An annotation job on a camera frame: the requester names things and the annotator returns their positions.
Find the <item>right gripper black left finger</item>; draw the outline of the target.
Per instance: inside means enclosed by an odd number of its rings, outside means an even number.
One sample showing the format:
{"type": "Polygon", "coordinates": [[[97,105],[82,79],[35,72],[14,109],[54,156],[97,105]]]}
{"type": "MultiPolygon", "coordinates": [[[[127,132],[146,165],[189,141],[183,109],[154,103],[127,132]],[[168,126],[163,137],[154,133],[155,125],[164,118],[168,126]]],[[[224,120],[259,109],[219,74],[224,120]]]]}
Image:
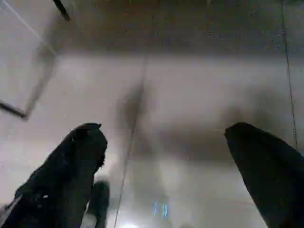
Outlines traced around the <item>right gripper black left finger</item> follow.
{"type": "Polygon", "coordinates": [[[0,210],[3,228],[103,228],[108,184],[95,182],[107,139],[98,123],[73,129],[0,210]]]}

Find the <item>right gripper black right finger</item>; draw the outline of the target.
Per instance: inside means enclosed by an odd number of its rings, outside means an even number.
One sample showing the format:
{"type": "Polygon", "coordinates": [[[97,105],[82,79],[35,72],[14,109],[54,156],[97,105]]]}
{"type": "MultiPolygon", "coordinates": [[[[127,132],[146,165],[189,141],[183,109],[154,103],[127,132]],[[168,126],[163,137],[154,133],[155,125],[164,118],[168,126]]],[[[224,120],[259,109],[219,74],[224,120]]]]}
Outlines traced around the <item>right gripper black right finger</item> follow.
{"type": "Polygon", "coordinates": [[[245,187],[269,228],[304,226],[304,158],[279,137],[245,122],[225,130],[245,187]]]}

